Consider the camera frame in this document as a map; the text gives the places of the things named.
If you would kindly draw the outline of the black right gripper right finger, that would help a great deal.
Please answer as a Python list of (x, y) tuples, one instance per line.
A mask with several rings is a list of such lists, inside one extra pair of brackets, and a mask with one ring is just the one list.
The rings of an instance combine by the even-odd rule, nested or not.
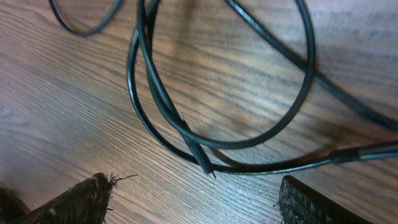
[(370, 224), (291, 175), (282, 179), (279, 208), (285, 223)]

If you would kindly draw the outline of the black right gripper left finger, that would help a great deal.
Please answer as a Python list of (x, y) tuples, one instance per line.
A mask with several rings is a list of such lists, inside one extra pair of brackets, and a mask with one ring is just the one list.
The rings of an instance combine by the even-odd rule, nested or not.
[(13, 220), (16, 224), (103, 224), (110, 210), (116, 175), (96, 173), (39, 208)]

